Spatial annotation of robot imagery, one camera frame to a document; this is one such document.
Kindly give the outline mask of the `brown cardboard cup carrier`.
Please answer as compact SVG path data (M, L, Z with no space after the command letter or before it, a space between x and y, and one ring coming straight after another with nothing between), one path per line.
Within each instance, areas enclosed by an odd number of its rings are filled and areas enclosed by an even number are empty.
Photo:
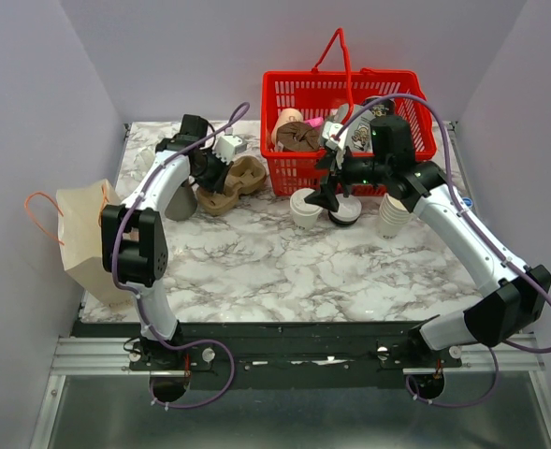
M242 156L230 168L222 193L210 193L198 187L196 199L206 213L220 216L235 208L240 196L247 196L261 189L266 178L267 170L257 158Z

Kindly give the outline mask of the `stack of white lids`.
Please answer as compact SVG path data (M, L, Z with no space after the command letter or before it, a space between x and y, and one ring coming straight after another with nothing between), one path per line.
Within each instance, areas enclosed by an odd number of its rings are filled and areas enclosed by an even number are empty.
M355 196L337 194L339 207L337 211L329 211L329 220L337 226L347 227L356 223L362 212L362 203Z

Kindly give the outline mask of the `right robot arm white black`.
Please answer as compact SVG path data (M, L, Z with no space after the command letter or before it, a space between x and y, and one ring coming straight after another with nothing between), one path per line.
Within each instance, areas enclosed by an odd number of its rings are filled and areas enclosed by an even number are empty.
M355 156L355 142L339 123L324 123L320 141L326 153L317 163L325 171L309 204L335 212L336 190L350 192L359 183L383 186L402 206L426 223L445 242L471 275L481 300L463 311L427 320L406 343L408 359L429 365L440 350L481 343L494 347L537 321L551 274L542 265L531 267L515 256L464 208L458 192L448 185L433 162L417 162L411 129L403 118L376 117L367 128L371 155Z

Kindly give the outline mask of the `single white paper cup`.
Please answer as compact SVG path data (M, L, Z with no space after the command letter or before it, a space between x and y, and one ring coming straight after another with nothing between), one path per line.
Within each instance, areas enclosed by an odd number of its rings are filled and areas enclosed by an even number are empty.
M315 226L323 209L319 206L309 204L306 197L314 193L311 188L296 190L289 199L289 207L292 219L296 226L302 229L311 229Z

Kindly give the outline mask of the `stack of white paper cups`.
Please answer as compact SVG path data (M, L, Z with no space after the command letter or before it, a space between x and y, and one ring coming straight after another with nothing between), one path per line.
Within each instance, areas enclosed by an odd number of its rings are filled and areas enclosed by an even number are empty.
M383 239L393 239L410 222L412 214L390 194L385 194L379 206L377 234Z

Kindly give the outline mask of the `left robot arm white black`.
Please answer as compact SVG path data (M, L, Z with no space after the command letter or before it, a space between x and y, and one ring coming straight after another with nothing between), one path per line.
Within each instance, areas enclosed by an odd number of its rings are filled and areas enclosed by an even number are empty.
M135 300L140 341L162 369L174 369L191 345L181 340L181 326L169 308L162 278L168 262L162 215L172 197L194 179L209 192L221 193L233 151L215 152L204 143L218 131L206 119L186 114L179 132L156 147L150 171L137 190L100 216L102 265L115 287Z

